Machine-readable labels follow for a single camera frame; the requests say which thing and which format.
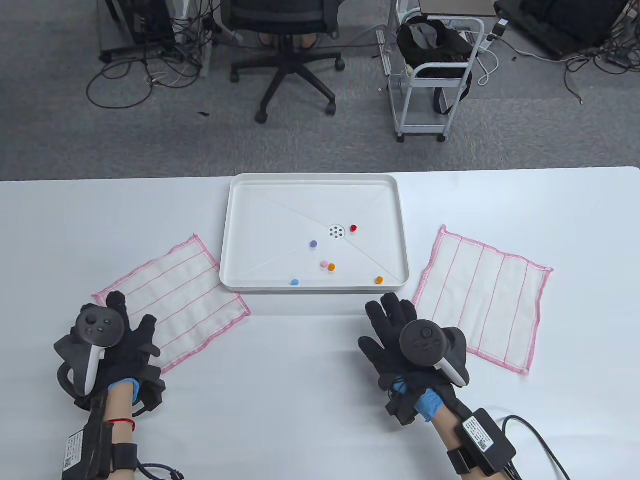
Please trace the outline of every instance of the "black bag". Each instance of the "black bag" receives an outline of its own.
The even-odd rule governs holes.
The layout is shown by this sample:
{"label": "black bag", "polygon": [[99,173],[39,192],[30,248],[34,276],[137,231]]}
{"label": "black bag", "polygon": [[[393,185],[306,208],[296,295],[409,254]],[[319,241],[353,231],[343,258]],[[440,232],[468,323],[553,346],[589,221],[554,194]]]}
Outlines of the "black bag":
{"label": "black bag", "polygon": [[[426,25],[435,31],[434,41],[427,47],[416,43],[412,27]],[[405,62],[411,68],[417,68],[423,63],[450,63],[466,62],[471,58],[473,47],[460,37],[460,34],[447,28],[440,20],[427,20],[425,15],[414,17],[400,26],[397,34],[397,44]],[[462,78],[465,68],[425,68],[418,73],[418,78]],[[473,75],[469,72],[467,78],[467,88],[462,93],[460,100],[463,100],[471,90]],[[451,108],[442,111],[440,107],[440,97],[442,89],[436,88],[433,94],[433,109],[440,115],[448,115]]]}

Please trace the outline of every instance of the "blue latex glove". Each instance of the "blue latex glove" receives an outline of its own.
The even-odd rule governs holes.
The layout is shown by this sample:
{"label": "blue latex glove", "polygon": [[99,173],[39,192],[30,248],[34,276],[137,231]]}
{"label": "blue latex glove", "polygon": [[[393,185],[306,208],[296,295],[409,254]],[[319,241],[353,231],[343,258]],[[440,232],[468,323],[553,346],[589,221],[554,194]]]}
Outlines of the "blue latex glove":
{"label": "blue latex glove", "polygon": [[[406,385],[402,378],[394,384],[394,390],[401,394],[406,393]],[[431,419],[436,416],[438,411],[444,406],[444,403],[440,396],[431,389],[428,389],[426,393],[420,397],[418,403],[415,404],[415,411],[421,414],[427,422],[431,422]]]}
{"label": "blue latex glove", "polygon": [[116,385],[125,383],[126,381],[133,384],[133,404],[136,404],[136,402],[138,401],[138,394],[140,393],[140,384],[138,383],[138,380],[135,380],[133,378],[125,378],[124,380],[117,381],[116,383],[112,383],[111,385],[109,385],[109,391],[111,391],[111,389]]}

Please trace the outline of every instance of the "forearm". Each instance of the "forearm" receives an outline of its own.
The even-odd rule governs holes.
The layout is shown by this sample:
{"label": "forearm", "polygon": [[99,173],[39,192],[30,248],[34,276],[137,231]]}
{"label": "forearm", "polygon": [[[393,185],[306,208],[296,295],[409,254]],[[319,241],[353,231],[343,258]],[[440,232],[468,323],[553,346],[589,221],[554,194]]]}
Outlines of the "forearm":
{"label": "forearm", "polygon": [[[446,406],[438,410],[438,413],[433,417],[431,423],[433,423],[447,450],[455,450],[462,446],[462,442],[460,442],[460,439],[454,432],[454,428],[460,424],[460,420],[458,420],[453,412]],[[462,478],[463,480],[484,480],[487,478],[491,478],[492,480],[509,480],[503,472],[487,477],[478,467],[471,470],[471,473],[462,475]]]}
{"label": "forearm", "polygon": [[[133,418],[133,391],[133,384],[130,382],[120,383],[109,391],[104,412],[105,421]],[[114,423],[112,442],[114,444],[132,444],[132,425],[128,422]],[[108,480],[134,480],[134,472],[132,470],[118,470],[109,475]]]}

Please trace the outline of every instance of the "red string bracelet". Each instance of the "red string bracelet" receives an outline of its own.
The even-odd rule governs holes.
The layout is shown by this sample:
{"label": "red string bracelet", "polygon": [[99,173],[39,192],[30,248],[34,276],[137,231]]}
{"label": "red string bracelet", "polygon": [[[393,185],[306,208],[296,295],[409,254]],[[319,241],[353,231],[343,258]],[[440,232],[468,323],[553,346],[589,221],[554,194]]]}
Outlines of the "red string bracelet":
{"label": "red string bracelet", "polygon": [[136,431],[136,423],[132,419],[112,419],[112,420],[107,420],[107,421],[109,423],[111,423],[111,424],[114,424],[114,423],[129,423],[133,427],[133,430],[131,431],[131,433]]}

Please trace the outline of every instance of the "white tray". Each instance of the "white tray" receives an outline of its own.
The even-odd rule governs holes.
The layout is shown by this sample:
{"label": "white tray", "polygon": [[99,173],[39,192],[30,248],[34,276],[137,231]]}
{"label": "white tray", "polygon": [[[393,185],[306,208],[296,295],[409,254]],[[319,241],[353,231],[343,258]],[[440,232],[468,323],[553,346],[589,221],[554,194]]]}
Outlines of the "white tray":
{"label": "white tray", "polygon": [[[335,271],[322,268],[324,260]],[[409,279],[409,262],[396,180],[350,173],[238,175],[229,193],[220,279],[234,291],[398,290]],[[300,284],[291,285],[294,279]]]}

